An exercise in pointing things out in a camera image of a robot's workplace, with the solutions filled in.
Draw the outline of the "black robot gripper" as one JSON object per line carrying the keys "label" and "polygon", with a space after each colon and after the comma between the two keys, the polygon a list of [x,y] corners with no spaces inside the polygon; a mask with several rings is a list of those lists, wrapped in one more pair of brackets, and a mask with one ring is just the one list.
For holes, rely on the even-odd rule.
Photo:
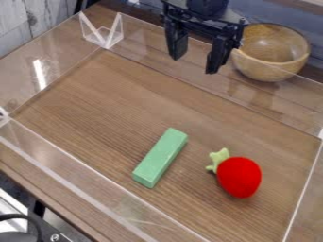
{"label": "black robot gripper", "polygon": [[162,4],[172,59],[179,60],[187,53],[187,29],[203,36],[216,36],[206,63],[206,73],[215,74],[227,63],[232,49],[240,47],[246,19],[230,8],[230,0],[162,0]]}

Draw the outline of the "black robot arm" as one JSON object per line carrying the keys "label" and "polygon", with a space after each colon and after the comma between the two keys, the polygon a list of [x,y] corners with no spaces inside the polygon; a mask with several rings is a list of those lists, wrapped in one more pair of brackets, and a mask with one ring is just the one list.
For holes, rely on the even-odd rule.
{"label": "black robot arm", "polygon": [[247,21],[228,8],[230,0],[160,0],[170,56],[178,61],[188,51],[190,33],[212,40],[206,73],[215,74],[239,49]]}

